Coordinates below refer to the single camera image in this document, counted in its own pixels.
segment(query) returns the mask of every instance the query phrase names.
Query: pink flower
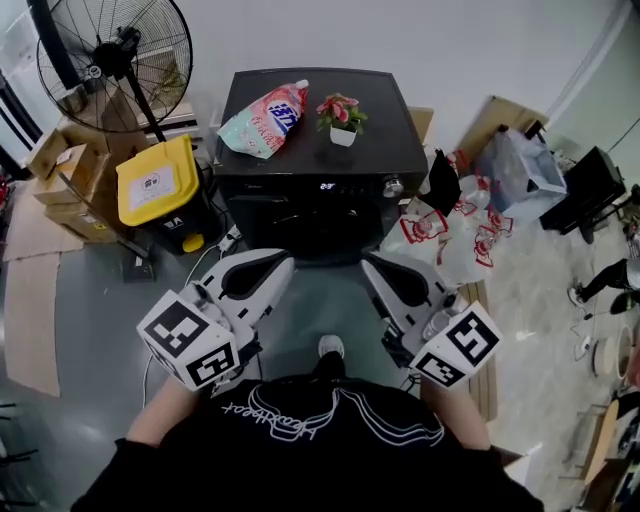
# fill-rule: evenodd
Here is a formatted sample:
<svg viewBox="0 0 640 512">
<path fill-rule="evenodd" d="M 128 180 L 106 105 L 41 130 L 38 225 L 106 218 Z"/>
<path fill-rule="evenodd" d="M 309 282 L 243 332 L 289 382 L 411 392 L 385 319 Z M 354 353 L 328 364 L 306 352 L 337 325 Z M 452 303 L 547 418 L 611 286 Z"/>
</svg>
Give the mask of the pink flower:
<svg viewBox="0 0 640 512">
<path fill-rule="evenodd" d="M 333 96 L 327 96 L 324 103 L 316 108 L 318 114 L 330 115 L 337 119 L 341 123 L 346 123 L 349 120 L 349 111 L 347 106 L 353 107 L 358 104 L 358 100 L 353 98 L 347 98 L 342 94 L 334 94 Z"/>
</svg>

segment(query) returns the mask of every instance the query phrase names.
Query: shoe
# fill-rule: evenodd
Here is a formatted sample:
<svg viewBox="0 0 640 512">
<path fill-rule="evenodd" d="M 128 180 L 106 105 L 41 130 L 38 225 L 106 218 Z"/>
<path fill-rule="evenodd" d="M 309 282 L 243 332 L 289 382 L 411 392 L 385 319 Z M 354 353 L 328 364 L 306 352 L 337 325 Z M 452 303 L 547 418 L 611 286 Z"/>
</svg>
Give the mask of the shoe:
<svg viewBox="0 0 640 512">
<path fill-rule="evenodd" d="M 578 293 L 580 292 L 580 288 L 576 286 L 575 288 L 569 288 L 567 290 L 567 295 L 569 296 L 569 300 L 573 302 L 573 305 L 577 308 L 584 308 L 584 301 L 580 298 Z"/>
<path fill-rule="evenodd" d="M 336 336 L 335 334 L 325 334 L 320 338 L 320 342 L 318 343 L 318 354 L 320 357 L 323 357 L 329 352 L 337 352 L 340 354 L 340 357 L 344 359 L 344 344 L 342 343 L 340 336 Z"/>
</svg>

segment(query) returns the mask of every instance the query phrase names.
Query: knob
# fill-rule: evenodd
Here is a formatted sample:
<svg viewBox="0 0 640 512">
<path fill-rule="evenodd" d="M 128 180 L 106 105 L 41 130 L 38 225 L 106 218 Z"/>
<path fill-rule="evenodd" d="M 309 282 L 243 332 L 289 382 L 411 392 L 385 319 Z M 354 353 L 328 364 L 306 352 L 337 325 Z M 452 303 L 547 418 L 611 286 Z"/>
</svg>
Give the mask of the knob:
<svg viewBox="0 0 640 512">
<path fill-rule="evenodd" d="M 392 197 L 398 197 L 404 192 L 404 185 L 398 179 L 392 179 L 384 184 L 382 189 L 382 195 L 391 199 Z"/>
</svg>

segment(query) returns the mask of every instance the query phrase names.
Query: black t-shirt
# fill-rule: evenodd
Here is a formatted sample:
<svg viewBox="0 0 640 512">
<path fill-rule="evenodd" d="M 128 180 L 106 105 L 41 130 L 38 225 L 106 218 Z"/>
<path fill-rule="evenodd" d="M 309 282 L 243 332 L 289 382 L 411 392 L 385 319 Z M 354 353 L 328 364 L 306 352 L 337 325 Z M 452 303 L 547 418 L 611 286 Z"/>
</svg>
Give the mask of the black t-shirt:
<svg viewBox="0 0 640 512">
<path fill-rule="evenodd" d="M 120 440 L 73 511 L 298 508 L 539 511 L 497 452 L 465 450 L 423 402 L 358 380 L 244 381 L 159 448 Z"/>
</svg>

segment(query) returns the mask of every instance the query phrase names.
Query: yellow bin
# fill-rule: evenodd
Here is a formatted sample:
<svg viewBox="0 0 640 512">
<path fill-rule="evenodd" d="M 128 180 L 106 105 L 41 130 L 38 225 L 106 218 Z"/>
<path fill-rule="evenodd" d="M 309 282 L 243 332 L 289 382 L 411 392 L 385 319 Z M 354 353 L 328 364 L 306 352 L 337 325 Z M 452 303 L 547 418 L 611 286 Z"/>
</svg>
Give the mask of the yellow bin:
<svg viewBox="0 0 640 512">
<path fill-rule="evenodd" d="M 219 234 L 188 135 L 145 149 L 116 171 L 123 224 L 145 229 L 174 254 L 196 251 Z"/>
</svg>

